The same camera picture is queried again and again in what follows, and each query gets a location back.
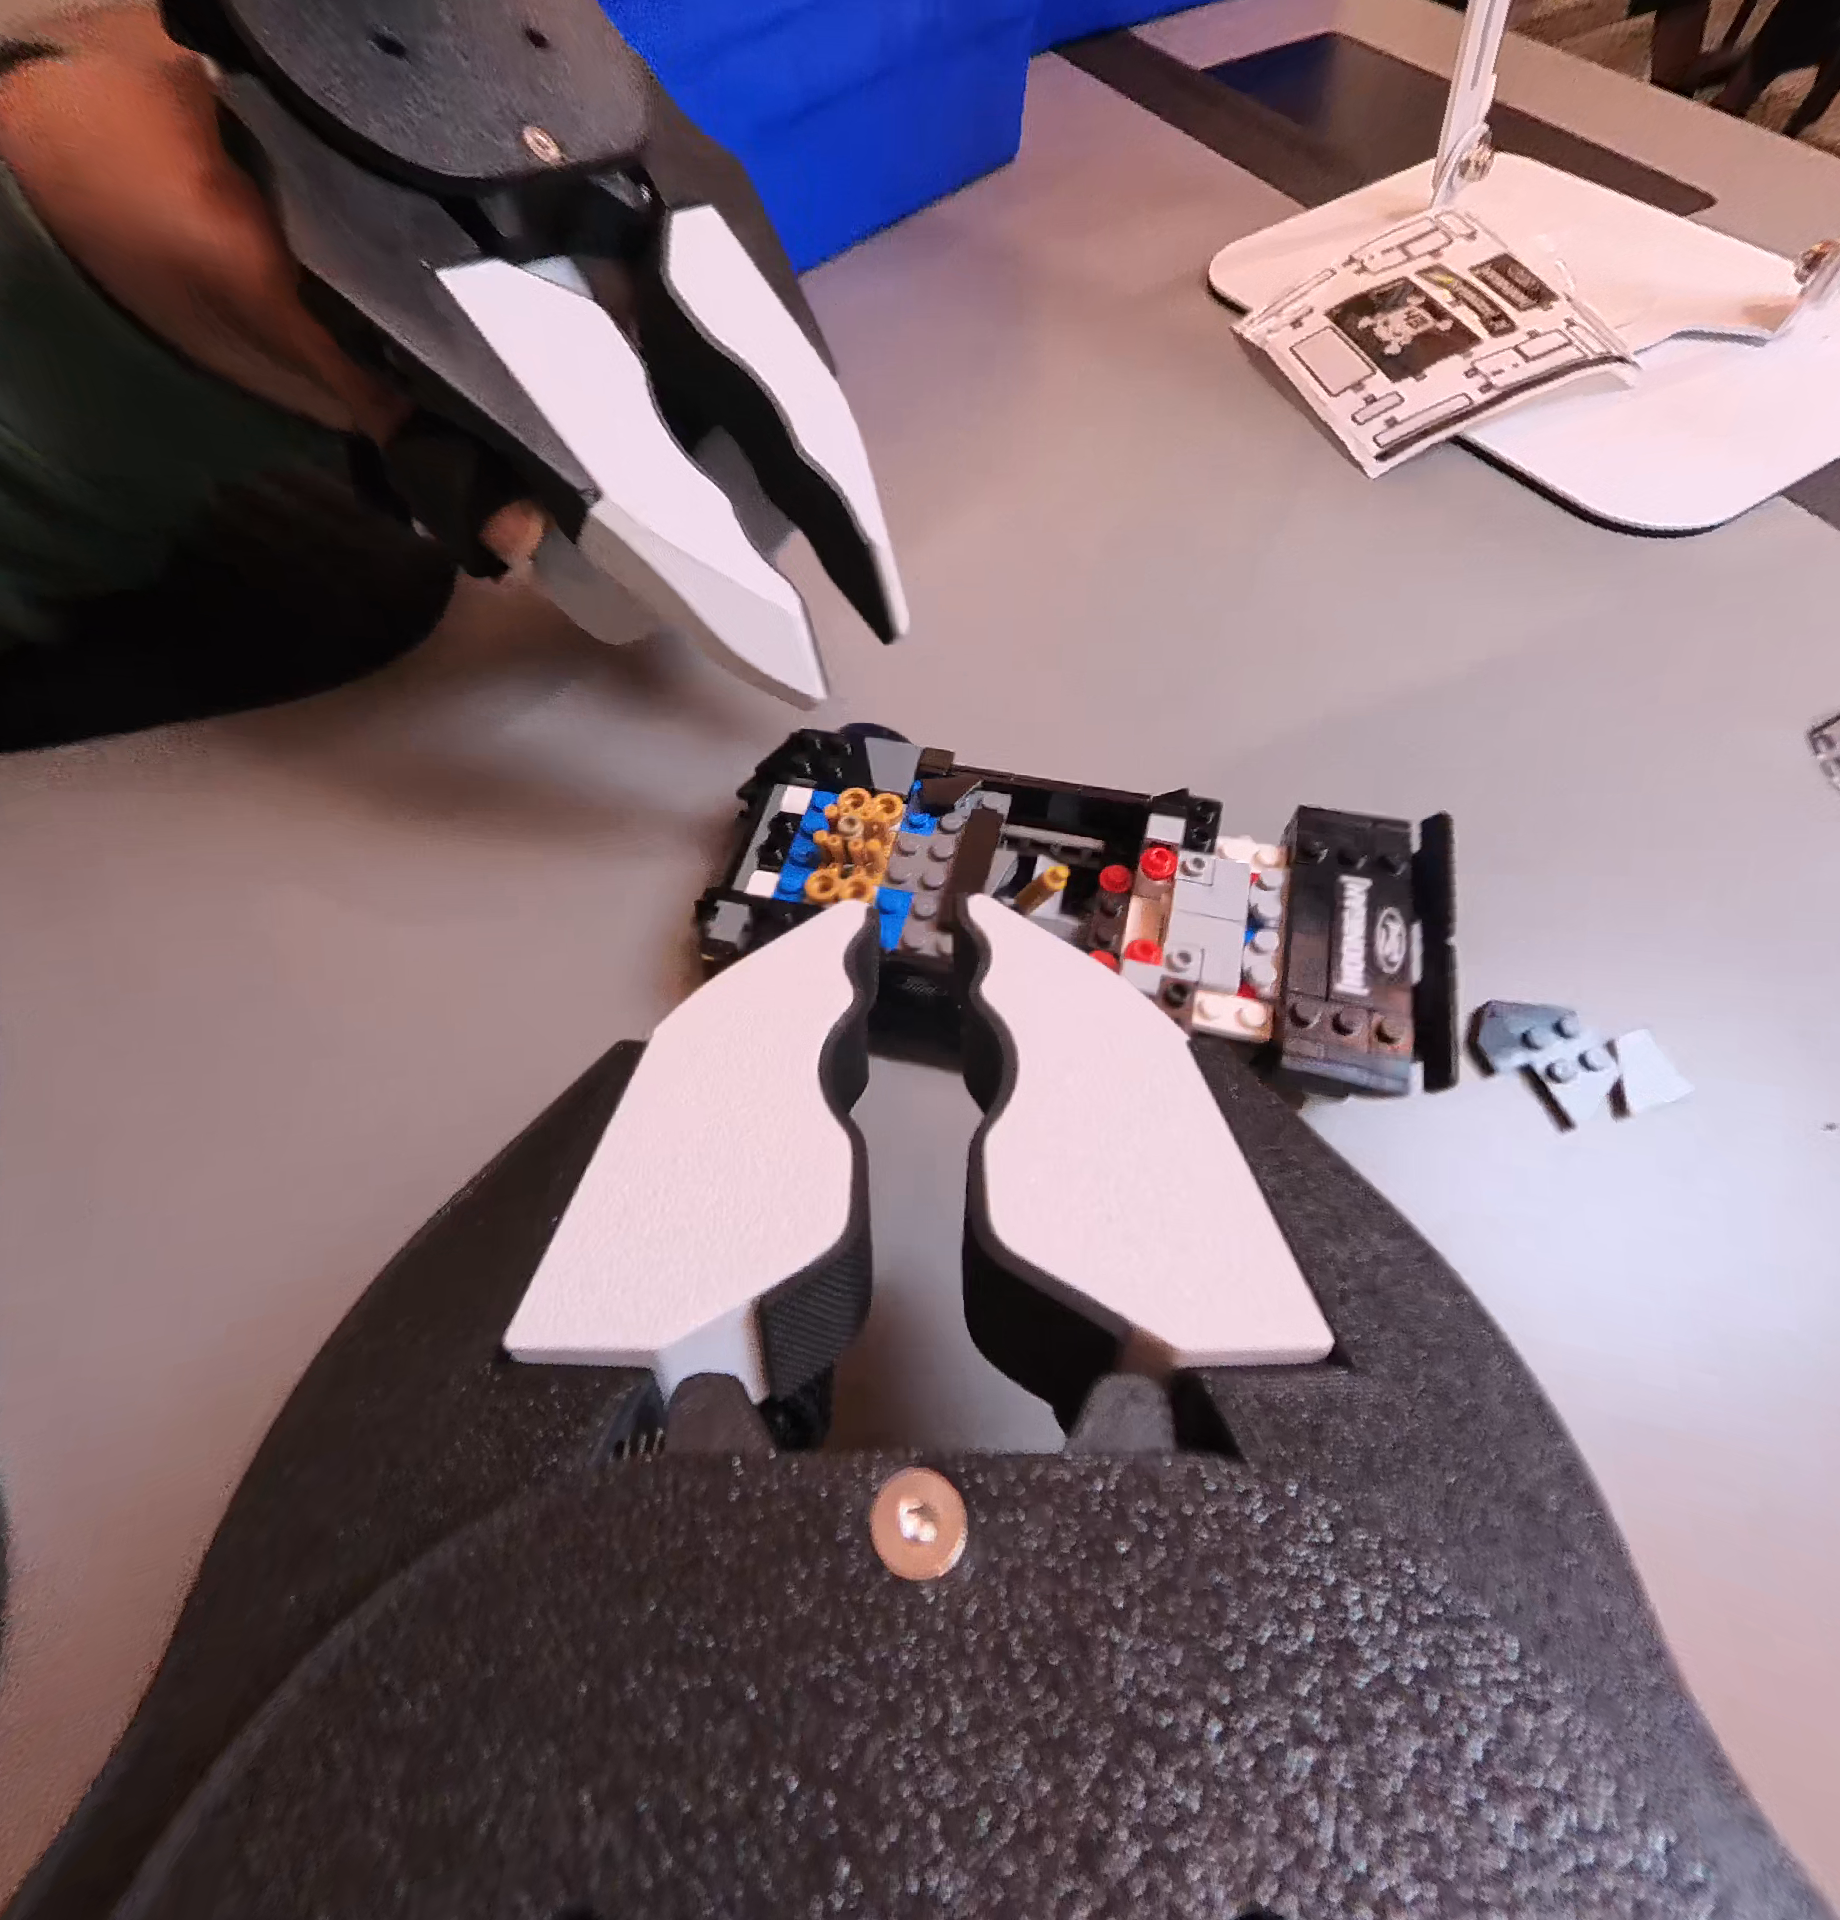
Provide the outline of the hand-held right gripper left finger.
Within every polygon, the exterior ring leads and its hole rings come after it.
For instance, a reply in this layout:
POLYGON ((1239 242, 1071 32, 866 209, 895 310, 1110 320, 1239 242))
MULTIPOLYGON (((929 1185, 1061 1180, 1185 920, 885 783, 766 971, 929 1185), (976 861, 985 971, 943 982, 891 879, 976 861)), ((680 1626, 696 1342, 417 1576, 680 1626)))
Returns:
POLYGON ((864 1019, 877 917, 821 909, 679 1004, 629 1068, 503 1334, 523 1364, 799 1392, 870 1304, 864 1019))

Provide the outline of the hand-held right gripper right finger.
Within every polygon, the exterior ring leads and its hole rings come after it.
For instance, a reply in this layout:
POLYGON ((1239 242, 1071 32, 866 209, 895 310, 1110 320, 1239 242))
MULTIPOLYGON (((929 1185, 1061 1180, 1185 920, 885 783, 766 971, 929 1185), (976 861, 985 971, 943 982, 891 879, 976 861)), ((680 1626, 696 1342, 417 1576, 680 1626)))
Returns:
POLYGON ((1329 1358, 1334 1334, 1179 1028, 985 896, 961 900, 956 980, 980 1110, 961 1237, 980 1357, 1051 1410, 1112 1374, 1329 1358))

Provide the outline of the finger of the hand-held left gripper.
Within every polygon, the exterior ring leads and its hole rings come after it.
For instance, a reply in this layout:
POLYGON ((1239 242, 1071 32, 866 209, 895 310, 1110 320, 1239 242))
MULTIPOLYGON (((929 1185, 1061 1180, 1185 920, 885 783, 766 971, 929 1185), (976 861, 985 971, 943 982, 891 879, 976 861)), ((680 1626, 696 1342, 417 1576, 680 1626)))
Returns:
POLYGON ((828 684, 799 591, 673 437, 618 324, 595 301, 496 259, 437 281, 588 480, 578 533, 542 542, 533 581, 587 620, 588 582, 606 574, 747 684, 817 706, 828 684))
POLYGON ((876 637, 903 637, 900 569, 838 376, 708 204, 661 212, 661 390, 739 445, 764 500, 810 539, 876 637))

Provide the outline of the lego car model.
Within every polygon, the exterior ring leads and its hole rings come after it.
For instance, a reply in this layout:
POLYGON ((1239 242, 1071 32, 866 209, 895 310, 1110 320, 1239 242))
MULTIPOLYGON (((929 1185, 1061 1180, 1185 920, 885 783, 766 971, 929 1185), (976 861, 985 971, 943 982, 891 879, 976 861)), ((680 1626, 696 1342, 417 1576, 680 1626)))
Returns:
POLYGON ((740 784, 693 950, 715 976, 861 900, 882 950, 876 1047, 946 1066, 956 909, 983 896, 1292 1090, 1443 1092, 1460 1073, 1454 859, 1446 812, 1298 806, 1258 837, 1185 786, 1035 777, 851 724, 791 732, 740 784))

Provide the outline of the blue plastic bin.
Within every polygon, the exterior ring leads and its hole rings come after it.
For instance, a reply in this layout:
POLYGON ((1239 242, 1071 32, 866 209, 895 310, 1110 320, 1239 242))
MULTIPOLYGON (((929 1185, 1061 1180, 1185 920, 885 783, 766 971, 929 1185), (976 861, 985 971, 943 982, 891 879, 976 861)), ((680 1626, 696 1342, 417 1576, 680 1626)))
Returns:
POLYGON ((1008 166, 1028 3, 603 3, 814 271, 1008 166))

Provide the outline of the black wedge lego plate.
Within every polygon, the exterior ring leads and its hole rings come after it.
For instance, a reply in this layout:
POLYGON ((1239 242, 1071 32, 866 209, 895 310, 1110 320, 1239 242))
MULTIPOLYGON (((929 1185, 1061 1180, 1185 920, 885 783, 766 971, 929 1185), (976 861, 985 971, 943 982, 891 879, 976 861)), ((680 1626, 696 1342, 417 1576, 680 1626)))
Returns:
POLYGON ((1487 1001, 1470 1020, 1468 1044, 1487 1073, 1523 1079, 1564 1132, 1620 1109, 1614 1045, 1571 1007, 1487 1001))

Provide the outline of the grey wedge lego piece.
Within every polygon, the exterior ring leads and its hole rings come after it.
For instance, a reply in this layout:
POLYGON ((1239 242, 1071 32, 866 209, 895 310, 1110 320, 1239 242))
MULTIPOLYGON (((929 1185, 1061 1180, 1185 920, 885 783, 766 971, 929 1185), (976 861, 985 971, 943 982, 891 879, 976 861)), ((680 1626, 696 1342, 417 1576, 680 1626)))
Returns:
POLYGON ((1648 1028, 1631 1028, 1608 1041, 1612 1061, 1611 1110, 1614 1117, 1640 1117, 1675 1106, 1694 1086, 1679 1073, 1660 1041, 1648 1028))

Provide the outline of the lego sticker sheet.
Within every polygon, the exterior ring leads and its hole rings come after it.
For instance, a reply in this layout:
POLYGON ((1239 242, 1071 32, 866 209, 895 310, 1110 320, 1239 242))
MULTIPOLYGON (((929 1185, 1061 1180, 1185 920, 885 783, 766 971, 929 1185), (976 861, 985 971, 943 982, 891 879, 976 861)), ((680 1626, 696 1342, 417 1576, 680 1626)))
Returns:
POLYGON ((1234 331, 1369 475, 1534 398, 1640 374, 1559 256, 1454 210, 1365 239, 1234 331))

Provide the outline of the person's left hand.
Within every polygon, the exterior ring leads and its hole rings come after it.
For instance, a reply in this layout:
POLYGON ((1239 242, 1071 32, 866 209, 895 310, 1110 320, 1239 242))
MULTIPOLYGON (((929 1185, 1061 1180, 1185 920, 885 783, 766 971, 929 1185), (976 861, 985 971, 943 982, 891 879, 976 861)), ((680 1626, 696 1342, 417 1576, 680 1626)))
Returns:
POLYGON ((203 63, 151 8, 0 35, 0 158, 68 261, 194 369, 346 443, 404 423, 309 314, 203 63))

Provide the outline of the white stand rod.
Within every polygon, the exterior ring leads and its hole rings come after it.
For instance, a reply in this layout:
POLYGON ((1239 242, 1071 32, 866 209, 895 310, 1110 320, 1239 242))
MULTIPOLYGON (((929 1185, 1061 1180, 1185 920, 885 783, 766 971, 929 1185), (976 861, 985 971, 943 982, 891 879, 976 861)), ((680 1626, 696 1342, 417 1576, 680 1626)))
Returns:
POLYGON ((1434 145, 1429 210, 1456 204, 1492 167, 1491 109, 1513 3, 1470 3, 1434 145))
POLYGON ((1805 249, 1795 259, 1797 299, 1771 329, 1770 344, 1800 336, 1840 301, 1840 235, 1805 249))

